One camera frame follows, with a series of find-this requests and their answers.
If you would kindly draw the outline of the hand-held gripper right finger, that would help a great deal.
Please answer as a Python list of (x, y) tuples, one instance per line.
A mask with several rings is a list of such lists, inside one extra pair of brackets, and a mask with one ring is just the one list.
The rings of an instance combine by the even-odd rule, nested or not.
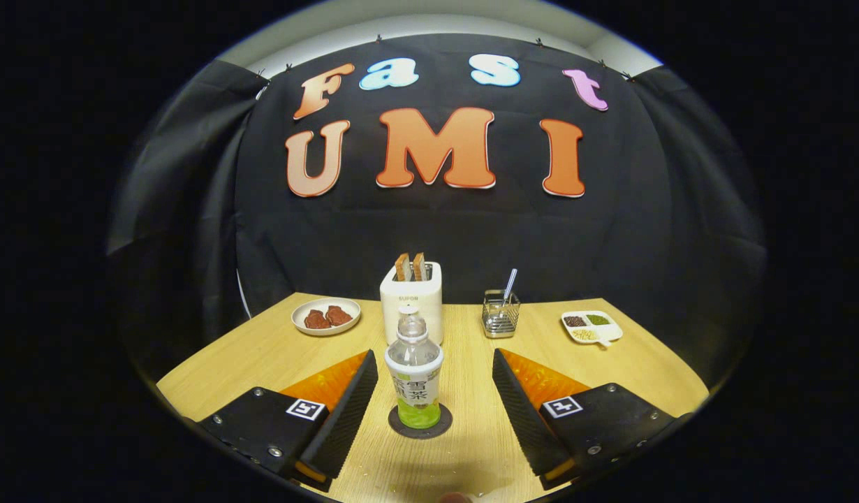
[(682, 425), (620, 384), (590, 388), (503, 348), (492, 378), (544, 489), (602, 477)]

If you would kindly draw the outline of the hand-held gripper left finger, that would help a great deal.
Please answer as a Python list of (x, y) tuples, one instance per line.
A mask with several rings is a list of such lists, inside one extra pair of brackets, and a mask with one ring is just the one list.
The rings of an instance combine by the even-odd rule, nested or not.
[(377, 381), (375, 355), (366, 350), (282, 391), (254, 386), (199, 424), (264, 470), (328, 491)]

